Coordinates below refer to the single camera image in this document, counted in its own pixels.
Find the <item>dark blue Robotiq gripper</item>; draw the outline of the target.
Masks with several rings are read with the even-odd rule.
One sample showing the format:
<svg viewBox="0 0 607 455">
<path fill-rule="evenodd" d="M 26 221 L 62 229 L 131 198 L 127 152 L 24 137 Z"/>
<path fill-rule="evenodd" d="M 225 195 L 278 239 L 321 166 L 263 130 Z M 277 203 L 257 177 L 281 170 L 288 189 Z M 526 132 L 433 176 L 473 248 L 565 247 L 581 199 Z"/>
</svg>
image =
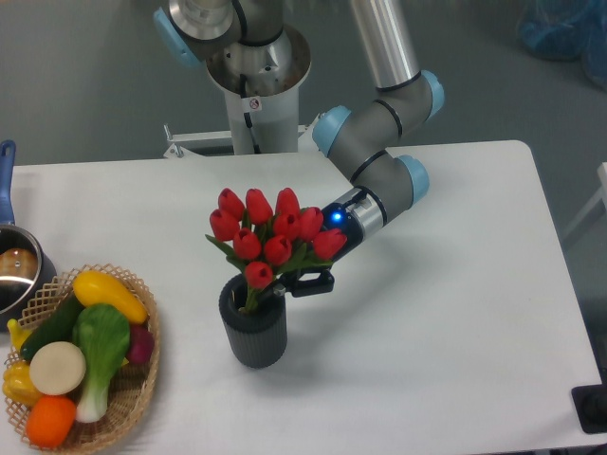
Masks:
<svg viewBox="0 0 607 455">
<path fill-rule="evenodd" d="M 313 237 L 312 250 L 320 260 L 339 261 L 362 243 L 362 227 L 352 213 L 337 203 L 323 208 L 321 214 L 322 226 Z M 304 269 L 283 274 L 271 286 L 271 293 L 302 298 L 330 293 L 334 285 L 335 277 L 329 269 Z"/>
</svg>

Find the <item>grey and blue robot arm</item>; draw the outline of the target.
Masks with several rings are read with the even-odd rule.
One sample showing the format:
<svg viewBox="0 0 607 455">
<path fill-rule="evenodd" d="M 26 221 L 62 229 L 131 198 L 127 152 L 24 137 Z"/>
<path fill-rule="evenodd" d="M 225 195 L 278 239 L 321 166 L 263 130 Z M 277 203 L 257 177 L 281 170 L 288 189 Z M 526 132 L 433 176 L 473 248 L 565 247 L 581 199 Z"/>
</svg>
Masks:
<svg viewBox="0 0 607 455">
<path fill-rule="evenodd" d="M 425 196 L 429 177 L 416 159 L 389 146 L 434 116 L 444 90 L 420 69 L 400 5 L 354 1 L 376 98 L 364 110 L 337 106 L 312 128 L 318 149 L 351 183 L 323 210 L 327 228 L 346 235 L 348 253 Z M 184 65 L 204 65 L 223 91 L 230 141 L 238 155 L 294 152 L 299 88 L 311 56 L 303 35 L 284 20 L 280 1 L 172 1 L 154 15 L 158 35 Z"/>
</svg>

